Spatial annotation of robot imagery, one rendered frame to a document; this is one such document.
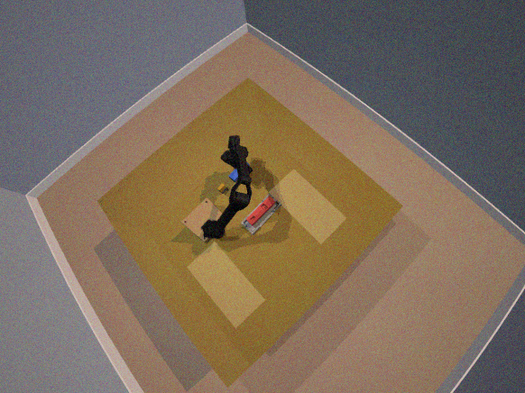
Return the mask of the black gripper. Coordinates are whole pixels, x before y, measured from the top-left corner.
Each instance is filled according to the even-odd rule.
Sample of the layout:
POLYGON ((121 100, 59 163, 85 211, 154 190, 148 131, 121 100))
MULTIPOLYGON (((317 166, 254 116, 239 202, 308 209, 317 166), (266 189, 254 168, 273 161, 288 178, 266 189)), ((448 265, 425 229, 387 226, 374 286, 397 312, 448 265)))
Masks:
MULTIPOLYGON (((227 156, 226 156, 226 153, 227 153, 227 152, 228 152, 228 150, 225 151, 225 152, 221 155, 221 157, 220 157, 221 160, 224 161, 225 163, 231 165, 233 168, 236 169, 236 163, 230 163, 230 162, 227 162, 227 156)), ((248 165, 247 165, 247 167, 248 167, 248 171, 249 171, 249 174, 250 174, 250 173, 253 171, 253 169, 252 169, 250 166, 248 166, 248 165)))

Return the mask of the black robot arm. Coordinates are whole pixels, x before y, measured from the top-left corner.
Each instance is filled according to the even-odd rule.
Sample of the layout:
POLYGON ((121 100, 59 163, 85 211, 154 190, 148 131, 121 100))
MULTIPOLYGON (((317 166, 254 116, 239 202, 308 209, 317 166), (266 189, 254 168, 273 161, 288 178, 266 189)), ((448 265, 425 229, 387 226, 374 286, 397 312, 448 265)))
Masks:
POLYGON ((231 189, 229 197, 229 205, 226 210, 221 214, 217 221, 207 221, 201 226, 204 231, 204 237, 207 238, 221 238, 225 234, 225 227, 235 216, 237 211, 245 209, 251 200, 252 190, 251 182, 246 157, 249 151, 246 147, 239 145, 240 136, 230 135, 228 140, 228 149, 226 153, 227 162, 236 163, 238 180, 231 189), (241 185, 246 185, 247 194, 236 192, 236 189, 241 185))

